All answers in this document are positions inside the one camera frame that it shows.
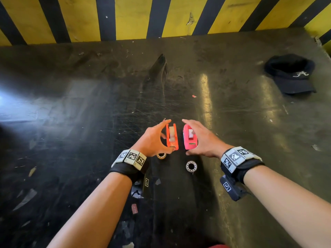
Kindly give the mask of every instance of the yellow and black striped wall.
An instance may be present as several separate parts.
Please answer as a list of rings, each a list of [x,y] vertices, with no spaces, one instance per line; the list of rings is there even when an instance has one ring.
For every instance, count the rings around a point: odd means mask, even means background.
[[[0,0],[0,45],[305,27],[331,53],[331,0]]]

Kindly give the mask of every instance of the red paper scrap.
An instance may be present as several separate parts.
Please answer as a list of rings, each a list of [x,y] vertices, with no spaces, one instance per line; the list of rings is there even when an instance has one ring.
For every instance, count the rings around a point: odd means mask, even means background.
[[[138,208],[136,204],[132,204],[131,205],[131,209],[132,209],[132,213],[133,214],[137,214],[138,213]]]

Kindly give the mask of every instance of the white ring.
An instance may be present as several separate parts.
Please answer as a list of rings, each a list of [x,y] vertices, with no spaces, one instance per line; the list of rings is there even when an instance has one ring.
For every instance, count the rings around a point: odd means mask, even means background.
[[[194,165],[193,170],[191,170],[191,169],[188,167],[189,164],[193,164],[193,165]],[[194,161],[188,161],[188,162],[186,163],[186,169],[187,169],[188,172],[195,172],[195,171],[197,170],[197,168],[198,168],[198,166],[197,166],[197,164],[196,164]]]
[[[156,156],[158,157],[158,159],[164,159],[166,158],[166,153],[160,153],[160,154],[164,154],[163,156],[160,156],[159,154],[156,154]]]

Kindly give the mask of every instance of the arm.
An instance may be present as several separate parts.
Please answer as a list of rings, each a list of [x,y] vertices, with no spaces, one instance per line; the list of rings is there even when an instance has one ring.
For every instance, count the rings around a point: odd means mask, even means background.
[[[173,148],[162,144],[161,130],[170,123],[165,120],[148,128],[131,147],[147,157],[170,154]],[[107,247],[122,214],[132,181],[126,175],[111,172],[65,223],[48,248]]]
[[[221,159],[230,146],[200,122],[185,120],[199,144],[187,155],[201,154]],[[266,166],[257,166],[244,176],[246,186],[263,206],[302,247],[330,247],[331,204],[279,175]]]

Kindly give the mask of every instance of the black wristband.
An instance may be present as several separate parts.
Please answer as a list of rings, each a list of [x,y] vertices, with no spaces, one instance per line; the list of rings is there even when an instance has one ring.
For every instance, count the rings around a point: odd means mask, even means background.
[[[245,184],[244,176],[246,175],[246,172],[249,171],[251,168],[254,168],[259,165],[265,165],[265,164],[259,159],[251,158],[243,162],[241,165],[237,166],[236,170],[233,173],[230,173],[230,171],[222,163],[221,163],[221,169],[225,175],[234,178],[237,182]]]
[[[117,172],[123,175],[128,176],[132,184],[134,184],[139,178],[143,177],[144,175],[138,171],[133,165],[127,163],[115,163],[113,167],[111,167],[109,172]]]

